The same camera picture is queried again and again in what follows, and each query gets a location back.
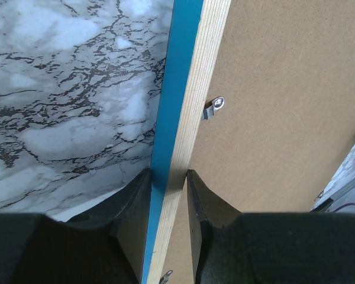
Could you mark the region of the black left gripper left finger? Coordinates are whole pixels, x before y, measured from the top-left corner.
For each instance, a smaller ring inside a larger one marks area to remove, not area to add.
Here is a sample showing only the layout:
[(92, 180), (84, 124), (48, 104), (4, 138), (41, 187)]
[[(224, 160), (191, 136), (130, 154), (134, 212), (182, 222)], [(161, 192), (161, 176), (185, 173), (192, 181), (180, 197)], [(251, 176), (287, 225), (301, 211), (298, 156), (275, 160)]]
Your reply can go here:
[(151, 171), (66, 222), (0, 214), (0, 283), (140, 283)]

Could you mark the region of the brown frame backing board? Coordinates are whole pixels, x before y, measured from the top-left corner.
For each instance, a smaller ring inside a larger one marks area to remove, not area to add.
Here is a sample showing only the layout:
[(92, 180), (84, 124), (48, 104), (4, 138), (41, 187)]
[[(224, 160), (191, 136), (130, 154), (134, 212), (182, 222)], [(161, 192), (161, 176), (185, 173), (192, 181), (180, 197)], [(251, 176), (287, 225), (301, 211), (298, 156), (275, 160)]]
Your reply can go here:
[[(242, 213), (312, 212), (355, 143), (355, 1), (232, 1), (208, 96), (189, 170)], [(195, 283), (187, 181), (168, 271)]]

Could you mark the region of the wooden picture frame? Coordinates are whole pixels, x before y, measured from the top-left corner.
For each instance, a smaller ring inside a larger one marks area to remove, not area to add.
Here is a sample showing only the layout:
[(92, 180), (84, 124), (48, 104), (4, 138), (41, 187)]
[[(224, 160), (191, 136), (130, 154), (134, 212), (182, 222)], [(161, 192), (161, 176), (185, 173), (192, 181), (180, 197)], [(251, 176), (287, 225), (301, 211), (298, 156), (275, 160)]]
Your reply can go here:
[(230, 1), (175, 1), (151, 158), (143, 283), (158, 283)]

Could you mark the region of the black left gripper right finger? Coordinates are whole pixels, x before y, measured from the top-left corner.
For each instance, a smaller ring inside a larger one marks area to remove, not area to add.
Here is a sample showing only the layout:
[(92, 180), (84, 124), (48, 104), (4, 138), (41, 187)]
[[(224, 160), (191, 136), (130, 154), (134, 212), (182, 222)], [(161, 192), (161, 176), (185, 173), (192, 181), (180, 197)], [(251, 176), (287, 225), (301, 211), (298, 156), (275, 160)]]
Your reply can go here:
[(355, 215), (242, 213), (186, 176), (195, 283), (355, 283)]

